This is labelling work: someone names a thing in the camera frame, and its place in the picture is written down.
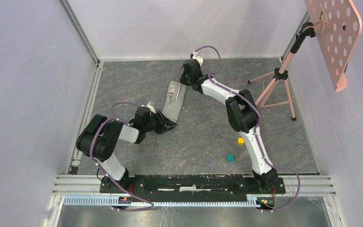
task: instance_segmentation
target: teal cube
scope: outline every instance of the teal cube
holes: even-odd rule
[[[227,155],[227,161],[228,162],[233,162],[234,161],[234,156],[233,155]]]

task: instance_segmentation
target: gray cloth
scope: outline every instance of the gray cloth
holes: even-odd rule
[[[179,116],[180,116],[180,112],[182,111],[184,95],[186,93],[187,86],[185,86],[184,84],[180,85],[180,83],[176,82],[176,81],[170,81],[169,86],[171,84],[174,85],[174,95],[172,96],[172,98],[170,98],[168,96],[169,91],[166,91],[166,101],[165,101],[165,106],[164,106],[164,109],[162,110],[162,113],[167,118],[169,118],[171,121],[177,122],[177,120],[179,119]],[[179,85],[180,85],[180,92],[179,92],[179,96],[177,96]]]

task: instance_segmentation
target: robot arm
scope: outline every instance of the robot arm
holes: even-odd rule
[[[272,162],[264,148],[259,127],[255,128],[258,123],[258,116],[248,103],[237,96],[237,94],[242,95],[255,107],[251,93],[246,89],[239,91],[229,88],[215,79],[210,79],[208,75],[203,75],[200,68],[201,64],[202,60],[199,61],[195,58],[185,61],[182,66],[184,71],[180,77],[180,82],[191,86],[193,90],[213,97],[226,106],[231,127],[244,139],[251,158],[254,176],[260,179],[263,186],[269,185],[277,179],[277,173],[269,165]]]
[[[90,156],[90,148],[98,128],[108,118],[102,115],[95,115],[76,141],[76,148],[86,156]],[[140,106],[137,108],[135,117],[125,125],[120,121],[113,121],[102,129],[94,144],[93,156],[97,159],[102,168],[116,181],[128,177],[127,169],[118,161],[113,150],[118,140],[139,144],[147,132],[155,131],[162,134],[175,127],[176,123],[166,118],[160,111],[152,112],[150,108]]]
[[[212,79],[213,81],[215,81],[215,83],[221,85],[222,87],[226,87],[225,85],[220,84],[219,82],[217,82],[215,79]],[[204,95],[207,96],[211,96],[214,99],[218,100],[219,102],[223,103],[224,105],[227,105],[227,107],[230,107],[231,105],[233,105],[233,103],[231,103],[233,100],[235,100],[236,95],[232,94],[231,92],[228,92],[225,89],[222,89],[219,86],[216,86],[213,82],[211,82],[209,79],[205,80],[202,85],[202,92]],[[228,88],[228,90],[234,91],[236,93],[239,93],[239,90],[235,90],[232,88]],[[233,112],[233,110],[231,110],[231,108],[228,108],[228,115],[230,112]],[[269,172],[272,168],[264,161],[264,158],[267,159],[267,161],[272,164],[268,158],[268,155],[265,151],[264,145],[262,143],[262,140],[260,140],[260,145],[262,146],[262,150],[264,151],[265,157],[262,157],[260,148],[258,143],[256,142],[255,139],[255,134],[257,134],[257,136],[260,138],[261,135],[259,133],[259,127],[256,129],[256,131],[254,132],[254,128],[249,129],[248,133],[245,133],[243,131],[240,131],[240,129],[238,133],[240,134],[240,136],[244,139],[244,144],[247,147],[248,153],[250,155],[251,158],[251,162],[252,162],[252,169],[255,173],[261,175],[264,173]]]

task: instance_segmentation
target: gray floor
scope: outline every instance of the gray floor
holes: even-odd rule
[[[178,80],[183,61],[106,62],[103,67],[93,115],[111,116],[110,107],[121,101],[146,105],[156,103],[162,110],[169,82]],[[218,60],[206,60],[204,73],[218,66]],[[262,81],[247,80],[280,66],[278,59],[224,59],[215,78],[235,89],[248,89],[254,99],[262,92]],[[279,83],[267,104],[286,101],[283,83]],[[117,106],[116,113],[132,119],[134,106]],[[271,161],[299,173],[317,172],[314,157],[298,111],[291,120],[288,105],[260,109],[261,136]],[[239,135],[229,125],[225,106],[215,99],[187,89],[178,126],[163,135],[151,132],[139,145],[119,141],[115,154],[130,174],[247,174],[251,160],[245,146],[237,145]],[[227,155],[234,162],[227,162]],[[96,166],[87,157],[81,159],[78,174],[92,175]]]
[[[276,198],[286,204],[291,198]],[[330,227],[322,198],[298,198],[288,209],[261,214],[244,207],[157,207],[118,213],[103,206],[63,206],[58,226],[121,227]]]

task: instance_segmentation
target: tripod stand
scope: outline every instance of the tripod stand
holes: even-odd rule
[[[264,91],[261,93],[261,95],[255,101],[255,105],[259,105],[260,107],[271,107],[271,106],[289,104],[290,105],[290,110],[292,112],[292,120],[293,121],[297,120],[297,118],[295,117],[295,113],[294,113],[294,107],[293,107],[292,96],[290,94],[289,82],[287,81],[289,75],[288,75],[288,71],[286,70],[286,68],[290,64],[290,62],[293,59],[294,55],[297,53],[297,51],[300,48],[301,44],[304,42],[304,39],[307,36],[309,36],[311,38],[315,37],[315,35],[316,34],[315,34],[315,30],[314,30],[314,24],[312,22],[304,23],[302,25],[302,27],[301,27],[301,31],[296,36],[296,40],[295,40],[292,48],[290,49],[290,52],[289,52],[289,54],[287,55],[287,57],[285,59],[285,62],[282,64],[282,67],[275,68],[275,70],[273,72],[269,72],[269,73],[264,74],[262,76],[259,76],[257,78],[250,79],[248,81],[248,83],[250,84],[250,83],[252,83],[254,81],[264,79],[265,77],[274,75],[271,82],[268,84],[268,86],[264,89]],[[265,103],[267,102],[269,96],[272,94],[272,92],[275,89],[277,83],[281,79],[285,81],[285,88],[286,88],[288,101],[281,102],[281,103],[270,104],[270,105],[265,105]]]

